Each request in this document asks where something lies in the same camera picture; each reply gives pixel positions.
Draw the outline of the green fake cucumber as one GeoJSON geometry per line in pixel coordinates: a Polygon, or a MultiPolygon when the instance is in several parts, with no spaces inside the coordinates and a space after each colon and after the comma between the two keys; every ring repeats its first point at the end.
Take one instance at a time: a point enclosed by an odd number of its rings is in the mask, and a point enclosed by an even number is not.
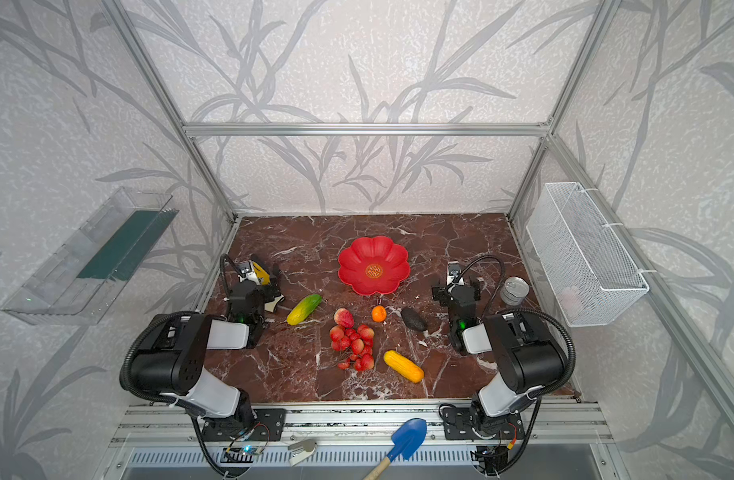
{"type": "Polygon", "coordinates": [[[322,296],[318,294],[311,294],[300,300],[287,315],[287,324],[296,326],[305,321],[321,304],[322,300],[322,296]]]}

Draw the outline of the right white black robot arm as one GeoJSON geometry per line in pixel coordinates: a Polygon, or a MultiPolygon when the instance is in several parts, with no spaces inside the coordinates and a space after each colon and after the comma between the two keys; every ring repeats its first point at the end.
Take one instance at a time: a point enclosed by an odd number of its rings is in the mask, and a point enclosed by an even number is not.
{"type": "Polygon", "coordinates": [[[431,296],[448,310],[455,351],[495,356],[497,374],[472,398],[470,415],[476,429],[482,431],[537,403],[574,373],[576,348],[554,317],[523,307],[477,317],[481,292],[476,284],[436,285],[431,296]]]}

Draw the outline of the dark fake avocado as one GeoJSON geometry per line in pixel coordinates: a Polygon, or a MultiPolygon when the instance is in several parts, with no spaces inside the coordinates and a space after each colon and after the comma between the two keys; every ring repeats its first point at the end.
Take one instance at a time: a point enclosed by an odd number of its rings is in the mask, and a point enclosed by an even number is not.
{"type": "Polygon", "coordinates": [[[404,325],[413,331],[424,332],[428,329],[427,322],[420,316],[420,314],[410,307],[404,307],[400,312],[404,325]]]}

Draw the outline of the yellow fake corn cob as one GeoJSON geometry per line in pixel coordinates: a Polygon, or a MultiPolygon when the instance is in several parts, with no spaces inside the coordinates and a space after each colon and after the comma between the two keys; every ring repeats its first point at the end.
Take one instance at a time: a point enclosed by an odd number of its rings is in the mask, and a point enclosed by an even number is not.
{"type": "Polygon", "coordinates": [[[414,384],[418,384],[424,379],[422,368],[394,350],[386,351],[383,360],[390,369],[414,384]]]}

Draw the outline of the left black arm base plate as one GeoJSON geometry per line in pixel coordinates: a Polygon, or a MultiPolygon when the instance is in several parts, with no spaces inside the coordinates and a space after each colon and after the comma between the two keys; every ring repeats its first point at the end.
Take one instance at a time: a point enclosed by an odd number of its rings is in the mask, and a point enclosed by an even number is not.
{"type": "Polygon", "coordinates": [[[201,436],[205,442],[278,442],[282,437],[286,413],[283,408],[261,408],[255,409],[248,420],[241,420],[239,417],[206,418],[201,436]]]}

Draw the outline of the small fake orange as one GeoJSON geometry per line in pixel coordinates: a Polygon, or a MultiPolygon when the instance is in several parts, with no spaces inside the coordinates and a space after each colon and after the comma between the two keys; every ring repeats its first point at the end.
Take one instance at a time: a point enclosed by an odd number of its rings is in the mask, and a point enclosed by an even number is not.
{"type": "Polygon", "coordinates": [[[382,305],[375,306],[371,311],[371,319],[373,322],[382,323],[387,319],[387,310],[382,305]]]}

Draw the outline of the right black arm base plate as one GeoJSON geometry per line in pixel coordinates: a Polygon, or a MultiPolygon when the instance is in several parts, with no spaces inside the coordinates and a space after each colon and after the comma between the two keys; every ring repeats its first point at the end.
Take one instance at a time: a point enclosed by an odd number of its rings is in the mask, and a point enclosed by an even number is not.
{"type": "Polygon", "coordinates": [[[491,417],[469,407],[449,403],[438,406],[446,440],[499,440],[514,442],[525,437],[525,424],[519,413],[491,417]]]}

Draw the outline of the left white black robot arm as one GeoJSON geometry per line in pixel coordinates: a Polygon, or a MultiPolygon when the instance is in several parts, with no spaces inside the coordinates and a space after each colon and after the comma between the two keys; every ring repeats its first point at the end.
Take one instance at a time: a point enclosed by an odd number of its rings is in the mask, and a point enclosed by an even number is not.
{"type": "Polygon", "coordinates": [[[204,362],[209,350],[255,348],[266,328],[265,313],[282,300],[278,276],[271,275],[261,284],[247,279],[234,284],[225,315],[155,316],[126,353],[120,386],[137,398],[179,406],[194,418],[253,426],[249,395],[211,374],[204,362]]]}

